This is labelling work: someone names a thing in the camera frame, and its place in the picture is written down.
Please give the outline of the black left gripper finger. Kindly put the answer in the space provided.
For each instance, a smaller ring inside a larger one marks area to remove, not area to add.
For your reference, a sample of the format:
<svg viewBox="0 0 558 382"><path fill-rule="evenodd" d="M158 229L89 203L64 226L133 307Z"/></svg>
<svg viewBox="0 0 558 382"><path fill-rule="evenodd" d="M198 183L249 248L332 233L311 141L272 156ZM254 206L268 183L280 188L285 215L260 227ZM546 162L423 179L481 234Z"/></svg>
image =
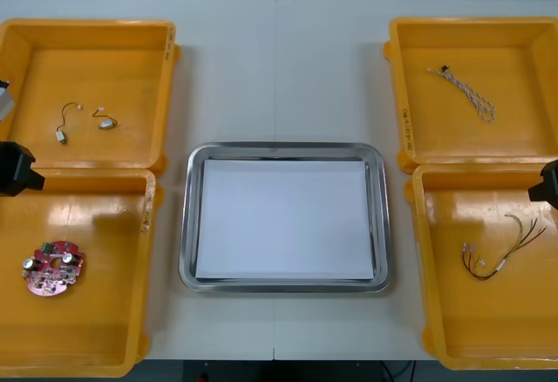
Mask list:
<svg viewBox="0 0 558 382"><path fill-rule="evenodd" d="M31 164L36 161L31 151L16 142L1 142L1 181L27 181Z"/></svg>
<svg viewBox="0 0 558 382"><path fill-rule="evenodd" d="M44 188L44 182L45 178L43 175L36 172L31 172L31 175L27 178L2 178L1 196L16 197L26 189L41 191Z"/></svg>

